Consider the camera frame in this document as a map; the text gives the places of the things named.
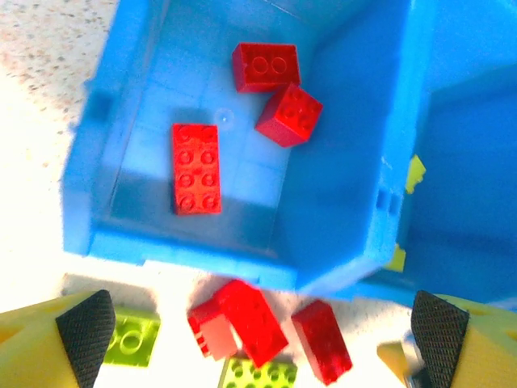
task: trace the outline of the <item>blue container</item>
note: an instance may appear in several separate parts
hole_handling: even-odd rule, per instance
[[[122,0],[63,179],[67,251],[331,295],[390,261],[434,0]],[[238,95],[239,42],[296,44],[324,104],[292,150]],[[171,211],[169,130],[219,125],[223,213]]]
[[[418,154],[404,272],[337,296],[411,306],[425,289],[517,309],[517,65],[436,91]]]
[[[517,310],[517,4],[439,3],[415,152],[427,168],[402,207],[403,273],[335,296],[412,306],[419,289]]]

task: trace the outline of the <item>black rubber pad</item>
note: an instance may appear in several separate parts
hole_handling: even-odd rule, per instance
[[[420,369],[406,380],[408,388],[433,388],[427,368]]]
[[[115,330],[110,293],[98,291],[56,318],[78,385],[92,388]]]
[[[431,293],[417,292],[411,330],[433,388],[451,386],[468,324],[468,312]]]

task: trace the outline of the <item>countertop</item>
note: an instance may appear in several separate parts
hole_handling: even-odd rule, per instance
[[[222,361],[204,359],[186,320],[225,279],[148,261],[138,268],[66,254],[61,249],[60,179],[83,83],[94,73],[117,2],[0,0],[0,311],[84,289],[106,288],[115,304],[156,309],[162,329],[151,365],[104,365],[95,387],[217,387]],[[323,386],[313,376],[289,317],[305,297],[266,292],[299,366],[296,387]],[[410,310],[369,300],[332,302],[354,363],[333,386],[400,387],[376,346],[400,340]]]

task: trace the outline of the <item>red 2x2 lego brick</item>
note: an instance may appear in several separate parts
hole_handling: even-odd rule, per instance
[[[291,319],[318,380],[328,386],[351,369],[347,346],[328,303],[314,301]]]
[[[217,127],[174,124],[174,209],[178,215],[221,212]]]
[[[242,347],[260,368],[275,358],[288,341],[266,298],[240,280],[232,280],[214,294],[226,318],[242,340]]]
[[[240,43],[232,63],[239,92],[275,91],[290,82],[301,83],[294,44]]]
[[[308,141],[322,113],[323,105],[290,84],[267,102],[255,128],[282,147]]]

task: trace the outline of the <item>lime green lego brick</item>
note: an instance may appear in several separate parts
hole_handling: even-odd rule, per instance
[[[116,324],[104,357],[104,364],[149,366],[160,318],[154,313],[115,308]]]
[[[395,252],[392,260],[385,265],[385,269],[395,272],[404,272],[404,265],[406,264],[406,251],[401,249],[398,244],[395,244]]]
[[[424,167],[422,161],[418,157],[418,155],[414,155],[410,162],[410,171],[407,175],[406,181],[406,192],[408,194],[413,194],[414,187],[423,181],[423,175],[426,173],[426,168]]]
[[[226,360],[218,388],[292,388],[298,367],[283,362],[267,362],[254,367],[251,360]]]

